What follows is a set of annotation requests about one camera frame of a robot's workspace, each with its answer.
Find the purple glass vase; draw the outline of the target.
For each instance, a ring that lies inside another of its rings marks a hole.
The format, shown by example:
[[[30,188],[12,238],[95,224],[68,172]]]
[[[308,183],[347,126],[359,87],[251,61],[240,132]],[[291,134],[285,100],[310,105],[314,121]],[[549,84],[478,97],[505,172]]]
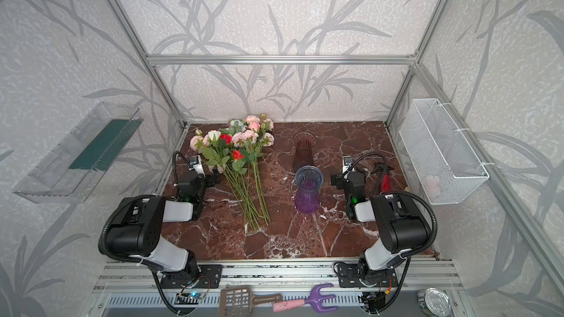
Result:
[[[320,189],[324,177],[321,170],[314,166],[301,167],[295,174],[297,191],[294,197],[296,209],[304,214],[311,214],[320,207]]]

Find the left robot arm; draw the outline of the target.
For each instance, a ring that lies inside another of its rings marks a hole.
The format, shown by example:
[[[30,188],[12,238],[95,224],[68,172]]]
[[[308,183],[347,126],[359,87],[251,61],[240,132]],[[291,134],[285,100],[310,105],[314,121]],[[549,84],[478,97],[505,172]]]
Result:
[[[206,190],[219,183],[217,170],[211,175],[191,170],[176,185],[176,200],[156,195],[124,198],[104,224],[99,252],[115,261],[143,264],[155,273],[184,274],[188,280],[199,277],[195,254],[165,239],[162,225],[198,220]]]

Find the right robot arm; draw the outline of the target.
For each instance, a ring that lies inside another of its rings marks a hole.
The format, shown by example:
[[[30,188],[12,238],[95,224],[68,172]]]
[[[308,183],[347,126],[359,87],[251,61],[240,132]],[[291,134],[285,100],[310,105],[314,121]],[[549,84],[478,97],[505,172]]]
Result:
[[[354,222],[375,222],[379,239],[361,254],[358,276],[365,282],[426,251],[438,235],[433,209],[419,196],[405,191],[366,196],[363,173],[333,174],[330,183],[345,194],[345,213]]]

